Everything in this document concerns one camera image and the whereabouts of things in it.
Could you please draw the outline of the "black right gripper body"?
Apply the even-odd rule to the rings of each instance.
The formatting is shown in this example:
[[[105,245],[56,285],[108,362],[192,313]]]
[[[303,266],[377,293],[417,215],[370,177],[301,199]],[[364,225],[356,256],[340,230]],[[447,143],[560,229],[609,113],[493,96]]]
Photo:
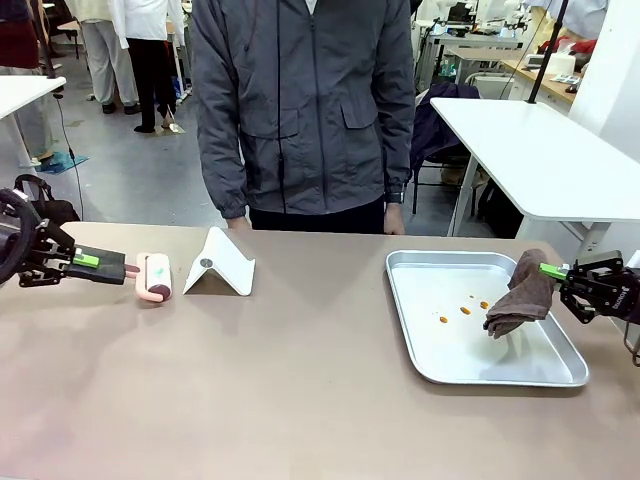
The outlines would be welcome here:
[[[616,293],[605,309],[605,316],[623,321],[640,321],[640,268],[612,270],[605,275],[605,282]]]

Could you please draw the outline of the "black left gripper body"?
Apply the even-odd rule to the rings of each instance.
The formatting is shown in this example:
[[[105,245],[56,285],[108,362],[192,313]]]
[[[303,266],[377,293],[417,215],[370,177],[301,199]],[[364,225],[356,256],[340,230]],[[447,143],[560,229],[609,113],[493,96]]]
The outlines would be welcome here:
[[[0,227],[0,285],[17,270],[23,257],[23,234],[16,227]]]

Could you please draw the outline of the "brown cloth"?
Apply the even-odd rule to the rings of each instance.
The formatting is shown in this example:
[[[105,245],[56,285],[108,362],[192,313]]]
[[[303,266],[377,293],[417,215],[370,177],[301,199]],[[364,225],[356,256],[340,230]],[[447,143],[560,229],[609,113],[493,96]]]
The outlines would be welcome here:
[[[552,305],[556,281],[540,271],[547,256],[540,249],[525,251],[508,283],[508,292],[486,314],[483,329],[499,339],[527,322],[544,320]]]

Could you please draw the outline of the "pink lint roller black handle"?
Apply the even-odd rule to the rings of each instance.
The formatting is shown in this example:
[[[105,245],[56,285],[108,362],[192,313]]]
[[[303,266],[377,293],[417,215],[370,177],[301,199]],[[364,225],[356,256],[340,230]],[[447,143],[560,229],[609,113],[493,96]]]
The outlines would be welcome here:
[[[137,297],[151,303],[168,301],[173,291],[170,260],[162,253],[141,252],[129,263],[123,253],[82,247],[66,273],[107,285],[124,285],[131,279]]]

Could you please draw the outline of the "person's left hand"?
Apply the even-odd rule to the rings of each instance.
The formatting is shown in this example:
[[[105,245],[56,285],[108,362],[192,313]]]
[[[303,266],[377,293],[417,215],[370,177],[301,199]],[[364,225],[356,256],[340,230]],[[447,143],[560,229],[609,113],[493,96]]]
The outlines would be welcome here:
[[[384,216],[384,233],[386,235],[404,235],[406,233],[401,204],[386,204]]]

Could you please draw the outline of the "blue sheet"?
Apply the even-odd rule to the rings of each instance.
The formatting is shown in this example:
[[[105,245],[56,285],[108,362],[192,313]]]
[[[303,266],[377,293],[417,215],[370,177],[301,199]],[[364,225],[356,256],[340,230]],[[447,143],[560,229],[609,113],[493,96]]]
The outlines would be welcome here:
[[[72,158],[68,152],[55,152],[50,158],[45,159],[35,166],[35,171],[51,175],[59,175],[74,169],[89,159],[88,156],[76,155]]]

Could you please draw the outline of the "large white side table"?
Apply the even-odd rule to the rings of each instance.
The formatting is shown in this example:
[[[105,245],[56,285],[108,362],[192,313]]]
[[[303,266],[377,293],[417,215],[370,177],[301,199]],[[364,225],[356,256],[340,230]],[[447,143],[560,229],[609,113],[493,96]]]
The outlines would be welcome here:
[[[547,222],[640,223],[640,164],[556,110],[524,101],[435,98],[431,102],[471,158],[448,233],[458,234],[475,172],[483,168],[523,216],[532,239]]]

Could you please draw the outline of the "silver metal tray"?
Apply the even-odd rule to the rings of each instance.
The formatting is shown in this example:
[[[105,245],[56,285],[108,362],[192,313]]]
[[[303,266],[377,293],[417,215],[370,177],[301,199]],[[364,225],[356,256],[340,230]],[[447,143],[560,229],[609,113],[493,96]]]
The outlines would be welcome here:
[[[587,363],[554,316],[498,340],[483,329],[488,309],[507,293],[515,266],[515,260],[496,252],[397,250],[387,255],[399,322],[418,373],[450,385],[579,388],[589,382]],[[489,307],[482,308],[481,301]]]

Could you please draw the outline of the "small white side table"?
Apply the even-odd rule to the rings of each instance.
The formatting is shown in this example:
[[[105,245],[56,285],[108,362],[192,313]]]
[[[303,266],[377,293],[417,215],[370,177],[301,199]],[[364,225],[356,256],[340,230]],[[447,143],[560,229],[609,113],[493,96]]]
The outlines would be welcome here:
[[[65,84],[65,77],[15,75],[0,68],[0,164],[14,158],[19,168],[33,170],[52,154],[46,100]]]

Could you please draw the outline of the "white folded roller stand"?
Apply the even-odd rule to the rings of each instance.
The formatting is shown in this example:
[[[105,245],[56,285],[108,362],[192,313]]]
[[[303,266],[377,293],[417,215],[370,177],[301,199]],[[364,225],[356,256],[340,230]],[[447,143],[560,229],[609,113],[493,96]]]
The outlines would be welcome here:
[[[187,294],[206,274],[215,273],[238,295],[249,296],[253,289],[256,260],[248,259],[219,227],[211,227],[201,252],[194,259],[183,293]]]

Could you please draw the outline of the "bystander grey trousers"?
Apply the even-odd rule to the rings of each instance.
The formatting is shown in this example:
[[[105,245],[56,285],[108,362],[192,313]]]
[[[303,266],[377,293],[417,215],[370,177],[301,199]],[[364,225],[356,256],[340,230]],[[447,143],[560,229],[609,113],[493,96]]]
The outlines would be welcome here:
[[[85,45],[93,94],[104,114],[116,111],[115,94],[126,115],[140,112],[129,53],[120,46],[108,0],[64,0],[78,22]]]

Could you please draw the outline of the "black stand pole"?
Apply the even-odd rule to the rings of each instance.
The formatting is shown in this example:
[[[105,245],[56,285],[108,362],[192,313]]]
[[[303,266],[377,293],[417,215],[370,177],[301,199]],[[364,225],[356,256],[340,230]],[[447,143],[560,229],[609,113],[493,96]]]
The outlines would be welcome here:
[[[554,46],[555,46],[555,44],[557,42],[560,30],[563,27],[563,20],[564,20],[565,14],[566,14],[566,10],[567,10],[568,4],[569,4],[569,0],[562,0],[560,9],[559,9],[559,12],[558,12],[558,15],[557,15],[557,18],[556,18],[556,21],[555,21],[555,24],[554,24],[554,27],[553,27],[553,30],[552,30],[552,34],[551,34],[551,37],[549,39],[549,43],[548,43],[547,48],[545,50],[545,53],[543,55],[543,59],[542,59],[542,63],[541,63],[540,69],[539,69],[537,77],[536,77],[536,79],[534,81],[534,84],[533,84],[533,87],[531,89],[529,98],[526,100],[526,102],[528,104],[535,104],[536,103],[536,98],[537,98],[538,92],[540,90],[540,87],[542,85],[544,76],[546,74],[546,70],[547,70],[547,67],[549,65],[549,62],[550,62],[550,59],[551,59],[551,56],[552,56],[552,53],[553,53]]]
[[[51,56],[49,35],[45,22],[44,2],[43,0],[32,0],[32,6],[34,13],[38,14],[37,26],[39,27],[39,41],[44,55],[47,77],[54,79],[56,77],[56,70]]]

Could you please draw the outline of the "chair with dark jacket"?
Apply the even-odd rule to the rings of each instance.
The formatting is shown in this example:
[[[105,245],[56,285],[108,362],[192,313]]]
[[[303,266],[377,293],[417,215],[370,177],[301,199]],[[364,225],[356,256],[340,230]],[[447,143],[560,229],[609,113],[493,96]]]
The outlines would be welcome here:
[[[463,176],[470,158],[470,152],[431,104],[434,98],[479,99],[480,94],[475,86],[444,82],[430,87],[416,98],[410,149],[413,214],[417,213],[418,188],[435,186],[435,183],[419,181],[423,167],[451,170]]]

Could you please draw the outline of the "bystander white coat black trousers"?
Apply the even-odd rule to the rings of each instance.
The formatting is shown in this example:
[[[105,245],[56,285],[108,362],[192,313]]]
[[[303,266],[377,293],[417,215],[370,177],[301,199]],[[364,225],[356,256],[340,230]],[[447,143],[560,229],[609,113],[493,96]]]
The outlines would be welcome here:
[[[175,42],[183,46],[181,0],[108,0],[108,6],[120,45],[129,52],[139,95],[141,124],[134,131],[154,133],[157,116],[168,129],[176,112],[176,94],[167,26],[173,27]]]

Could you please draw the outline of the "person in grey jacket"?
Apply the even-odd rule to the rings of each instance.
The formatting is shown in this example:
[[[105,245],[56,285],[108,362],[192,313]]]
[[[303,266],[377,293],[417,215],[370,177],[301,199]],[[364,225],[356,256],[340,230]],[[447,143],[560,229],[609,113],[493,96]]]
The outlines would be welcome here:
[[[224,218],[405,190],[410,0],[193,0],[191,36],[202,175]]]

